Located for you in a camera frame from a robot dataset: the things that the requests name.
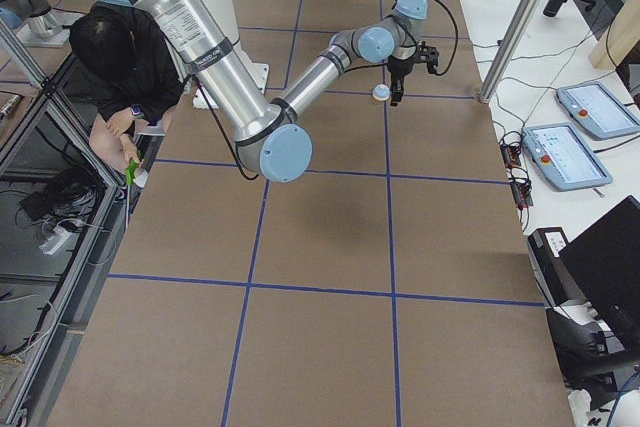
person's hand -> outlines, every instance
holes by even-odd
[[[125,163],[129,165],[129,162],[131,161],[131,159],[133,159],[136,164],[140,164],[141,162],[140,157],[138,156],[138,148],[136,147],[136,144],[133,143],[133,140],[131,140],[129,134],[121,135],[120,142],[122,143],[122,153],[124,155]]]
[[[131,112],[131,109],[127,107],[126,109],[122,109],[111,116],[107,121],[107,130],[116,139],[120,138],[120,136],[124,134],[129,127],[131,127],[134,120],[135,117],[133,116],[133,112]]]

black monitor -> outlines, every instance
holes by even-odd
[[[623,199],[560,257],[622,345],[640,347],[640,203]]]

tablet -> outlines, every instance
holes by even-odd
[[[526,127],[523,134],[525,148],[556,189],[597,187],[613,180],[571,124]]]
[[[569,115],[596,139],[640,132],[640,121],[600,82],[560,88],[556,97]]]

blue cable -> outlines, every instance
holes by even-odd
[[[629,377],[627,379],[627,381],[624,383],[624,385],[622,386],[622,388],[618,392],[618,395],[616,395],[616,400],[613,403],[613,407],[611,408],[611,413],[609,414],[609,419],[607,420],[607,427],[611,427],[611,421],[613,420],[613,414],[616,411],[616,407],[618,407],[618,402],[620,402],[620,399],[622,398],[622,395],[627,393],[627,387],[636,378],[640,377],[640,367],[636,366],[635,369],[636,369],[635,374],[633,374],[631,377]]]

small round white object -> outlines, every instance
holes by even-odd
[[[391,90],[384,84],[378,84],[373,88],[372,94],[374,99],[384,102],[391,97]]]

